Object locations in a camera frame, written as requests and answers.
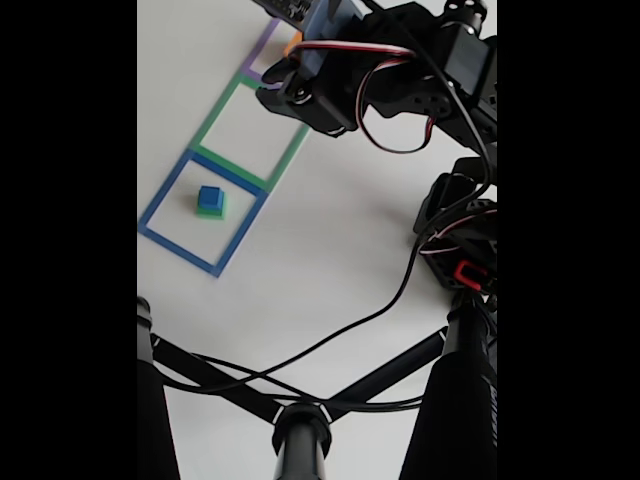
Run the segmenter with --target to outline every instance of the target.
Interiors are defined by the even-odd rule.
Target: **purple square outline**
[[[269,41],[269,38],[271,37],[279,23],[280,20],[278,20],[277,18],[271,19],[269,25],[267,25],[267,28],[265,28],[264,32],[262,32],[262,35],[258,39],[256,46],[253,47],[253,50],[251,50],[251,53],[240,67],[240,71],[244,76],[249,77],[250,79],[255,80],[258,83],[262,83],[262,74],[251,70],[251,64],[255,62],[256,58],[258,58],[258,55],[260,55],[260,52],[262,52],[262,50],[264,49],[265,45]]]

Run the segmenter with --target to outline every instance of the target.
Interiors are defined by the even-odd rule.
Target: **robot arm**
[[[380,15],[362,17],[351,0],[254,0],[273,16],[303,32],[305,40],[345,40],[411,48]],[[497,142],[497,37],[479,38],[487,9],[482,0],[448,0],[434,16],[417,3],[386,11],[434,59],[469,112],[483,143]],[[263,76],[256,93],[270,112],[296,118],[314,130],[338,137],[358,128],[356,97],[364,76],[381,55],[337,50],[303,50],[283,59]],[[364,108],[383,117],[409,112],[434,118],[435,124],[476,153],[478,147],[447,90],[423,62],[389,68],[371,78]]]

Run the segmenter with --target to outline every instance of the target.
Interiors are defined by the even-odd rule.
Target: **small block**
[[[224,192],[218,187],[200,187],[198,208],[221,211],[224,204]]]

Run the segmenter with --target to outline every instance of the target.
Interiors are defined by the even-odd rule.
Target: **blue square outline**
[[[201,259],[197,255],[194,255],[193,253],[189,252],[185,248],[172,242],[165,236],[160,235],[158,232],[148,227],[148,223],[151,220],[151,217],[153,217],[154,213],[156,212],[156,210],[158,209],[158,207],[160,206],[164,198],[169,193],[169,190],[171,190],[171,187],[173,186],[177,178],[180,176],[180,173],[182,172],[184,167],[187,165],[187,163],[189,163],[190,161],[193,161],[198,165],[206,168],[210,172],[213,172],[221,176],[225,180],[228,180],[231,183],[234,183],[238,187],[242,188],[243,190],[249,192],[250,194],[256,197],[256,200],[251,206],[251,208],[249,209],[249,212],[247,213],[246,217],[238,227],[238,230],[236,230],[236,232],[233,234],[231,241],[229,242],[225,250],[222,252],[222,255],[220,256],[218,263],[216,263],[215,265],[209,262],[206,262],[205,260]],[[246,181],[239,175],[236,175],[235,173],[227,170],[226,168],[221,167],[220,165],[214,162],[211,162],[210,160],[203,157],[199,153],[196,153],[191,149],[187,149],[182,154],[178,162],[175,164],[175,166],[173,167],[173,169],[171,170],[171,172],[163,182],[160,189],[154,195],[153,199],[151,200],[151,203],[149,203],[149,206],[145,209],[142,216],[140,217],[140,220],[138,221],[138,232],[144,235],[145,237],[149,238],[150,240],[154,241],[158,245],[166,248],[170,252],[188,261],[192,265],[195,265],[196,267],[204,270],[205,272],[217,278],[220,276],[224,268],[227,266],[227,263],[229,263],[229,260],[231,260],[231,257],[233,256],[236,249],[240,245],[240,242],[242,241],[245,234],[249,230],[249,227],[258,216],[258,213],[262,209],[262,206],[264,205],[264,202],[267,200],[268,196],[269,194],[267,192],[256,187],[252,183]]]

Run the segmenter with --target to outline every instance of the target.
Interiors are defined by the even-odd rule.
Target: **green square outline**
[[[298,152],[298,150],[302,146],[304,139],[309,133],[309,126],[302,124],[300,128],[298,128],[298,130],[293,136],[293,139],[291,140],[291,142],[285,149],[284,153],[280,157],[280,160],[278,160],[278,163],[276,164],[276,167],[273,173],[267,180],[263,180],[257,175],[254,175],[248,170],[245,170],[244,168],[222,157],[221,155],[218,155],[217,153],[212,152],[208,148],[203,147],[201,145],[202,140],[204,139],[207,132],[211,129],[215,121],[220,117],[220,114],[222,113],[224,108],[227,106],[227,103],[229,103],[229,100],[231,99],[231,97],[233,96],[233,93],[236,91],[239,85],[244,85],[246,87],[249,87],[252,90],[257,90],[259,87],[261,87],[260,83],[256,82],[252,78],[247,77],[241,71],[238,71],[233,76],[231,81],[227,84],[226,88],[222,92],[222,95],[214,105],[213,109],[211,110],[211,112],[209,112],[209,115],[207,115],[205,121],[202,123],[202,125],[200,125],[200,128],[198,129],[193,139],[191,140],[191,143],[189,144],[189,148],[199,153],[200,155],[205,157],[207,160],[210,160],[220,165],[221,167],[226,168],[230,172],[235,173],[239,177],[242,177],[247,182],[255,185],[259,189],[264,190],[267,193],[271,193],[275,188],[276,184],[278,183],[278,181],[280,180],[280,178],[282,177],[282,174],[289,166],[289,163],[291,162],[295,154]]]

